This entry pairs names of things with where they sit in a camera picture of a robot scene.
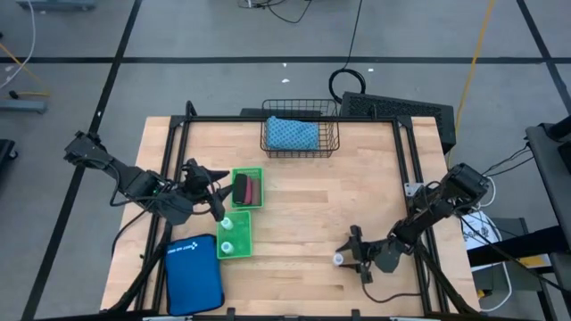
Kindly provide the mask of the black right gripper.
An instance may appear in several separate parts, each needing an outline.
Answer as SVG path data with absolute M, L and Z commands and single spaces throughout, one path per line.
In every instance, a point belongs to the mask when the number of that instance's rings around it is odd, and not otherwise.
M 342 264 L 340 268 L 349 268 L 360 274 L 363 284 L 371 284 L 373 277 L 370 266 L 375 266 L 384 273 L 392 273 L 398 266 L 401 250 L 398 248 L 394 236 L 374 242 L 363 242 L 362 231 L 359 226 L 351 226 L 351 240 L 339 247 L 336 251 L 341 253 L 350 251 L 356 264 Z

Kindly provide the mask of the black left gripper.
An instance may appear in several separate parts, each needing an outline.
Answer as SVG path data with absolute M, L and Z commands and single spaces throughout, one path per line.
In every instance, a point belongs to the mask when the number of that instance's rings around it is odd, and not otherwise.
M 194 158 L 186 161 L 182 166 L 185 172 L 183 182 L 183 194 L 190 200 L 192 205 L 207 203 L 210 208 L 207 210 L 193 210 L 194 215 L 212 214 L 217 222 L 221 222 L 226 210 L 224 200 L 233 192 L 233 185 L 221 187 L 219 180 L 229 174 L 228 170 L 208 170 L 197 163 Z

